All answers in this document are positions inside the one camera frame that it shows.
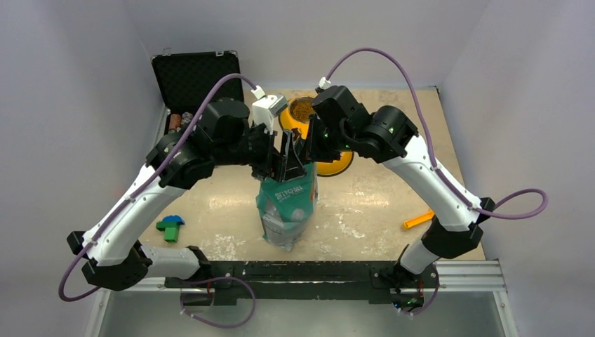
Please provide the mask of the green dog food bag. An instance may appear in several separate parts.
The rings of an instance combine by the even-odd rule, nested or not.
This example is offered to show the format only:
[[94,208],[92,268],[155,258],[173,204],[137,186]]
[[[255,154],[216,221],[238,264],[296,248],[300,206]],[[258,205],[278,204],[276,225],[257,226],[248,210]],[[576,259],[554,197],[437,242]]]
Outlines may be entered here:
[[306,175],[300,178],[262,181],[255,198],[263,238],[284,251],[291,251],[300,241],[316,209],[317,166],[307,164],[305,169]]

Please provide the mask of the yellow plastic scoop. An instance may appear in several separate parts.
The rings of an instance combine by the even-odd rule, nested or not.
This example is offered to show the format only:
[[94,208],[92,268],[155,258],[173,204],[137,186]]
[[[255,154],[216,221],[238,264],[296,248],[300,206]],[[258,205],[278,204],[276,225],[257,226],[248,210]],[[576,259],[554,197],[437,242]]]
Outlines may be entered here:
[[411,218],[410,220],[404,221],[402,227],[405,230],[409,230],[409,229],[414,228],[418,225],[421,225],[421,224],[431,221],[433,219],[433,217],[434,217],[434,212],[432,210],[429,210],[420,216],[417,216],[417,217]]

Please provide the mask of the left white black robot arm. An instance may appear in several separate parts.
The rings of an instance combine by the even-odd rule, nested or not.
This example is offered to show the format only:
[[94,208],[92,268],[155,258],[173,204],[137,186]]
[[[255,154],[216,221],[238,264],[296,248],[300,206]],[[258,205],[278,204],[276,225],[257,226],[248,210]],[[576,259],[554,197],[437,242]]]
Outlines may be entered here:
[[288,162],[296,155],[290,133],[283,135],[284,148],[276,150],[273,125],[287,105],[282,95],[266,95],[251,106],[221,98],[196,113],[182,133],[163,136],[109,214],[93,228],[68,236],[71,250],[85,260],[81,271],[86,281],[113,291],[150,277],[174,277],[203,286],[210,264],[200,249],[148,246],[140,242],[140,235],[218,166],[248,165],[256,178],[284,179]]

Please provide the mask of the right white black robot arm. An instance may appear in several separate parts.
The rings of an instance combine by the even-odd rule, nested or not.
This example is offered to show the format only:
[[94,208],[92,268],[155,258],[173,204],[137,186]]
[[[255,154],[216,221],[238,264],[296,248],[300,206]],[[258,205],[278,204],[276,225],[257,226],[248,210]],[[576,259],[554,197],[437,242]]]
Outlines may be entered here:
[[343,150],[382,164],[434,212],[428,230],[408,246],[394,266],[398,283],[410,286],[440,258],[456,258],[475,249],[483,236],[494,201],[466,189],[439,163],[432,164],[416,125],[399,108],[384,105],[369,113],[346,86],[331,86],[312,101],[316,113],[309,125],[309,155],[330,161]]

